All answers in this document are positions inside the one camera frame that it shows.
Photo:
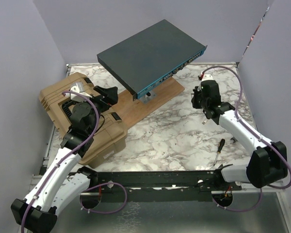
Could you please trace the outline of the dark grey network switch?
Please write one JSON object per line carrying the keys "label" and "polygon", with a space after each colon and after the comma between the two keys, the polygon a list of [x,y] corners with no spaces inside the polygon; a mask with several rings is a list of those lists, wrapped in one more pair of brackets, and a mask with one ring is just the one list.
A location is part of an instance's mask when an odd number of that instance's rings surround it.
{"label": "dark grey network switch", "polygon": [[137,100],[202,56],[206,48],[163,19],[100,52],[97,60]]}

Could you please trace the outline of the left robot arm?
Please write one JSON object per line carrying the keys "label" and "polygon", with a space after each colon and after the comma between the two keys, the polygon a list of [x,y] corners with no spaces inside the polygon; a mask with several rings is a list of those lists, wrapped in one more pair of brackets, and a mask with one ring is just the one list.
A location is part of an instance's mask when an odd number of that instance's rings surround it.
{"label": "left robot arm", "polygon": [[97,179],[92,175],[77,174],[64,183],[72,168],[83,158],[94,141],[101,113],[118,102],[118,88],[95,86],[97,96],[84,92],[80,83],[74,83],[62,95],[77,104],[70,116],[70,126],[60,148],[36,186],[23,198],[15,199],[11,210],[21,232],[49,233],[59,214],[82,191],[93,191]]}

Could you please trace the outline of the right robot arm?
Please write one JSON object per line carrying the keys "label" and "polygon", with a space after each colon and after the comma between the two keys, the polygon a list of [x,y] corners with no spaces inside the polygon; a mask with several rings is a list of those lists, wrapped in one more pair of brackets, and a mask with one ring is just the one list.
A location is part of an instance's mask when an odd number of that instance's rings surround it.
{"label": "right robot arm", "polygon": [[220,168],[221,173],[213,177],[217,189],[224,190],[231,182],[250,183],[262,188],[287,177],[286,146],[262,136],[241,117],[237,117],[235,107],[221,101],[219,85],[215,80],[202,81],[193,92],[193,108],[202,109],[207,119],[226,129],[251,156],[247,165]]}

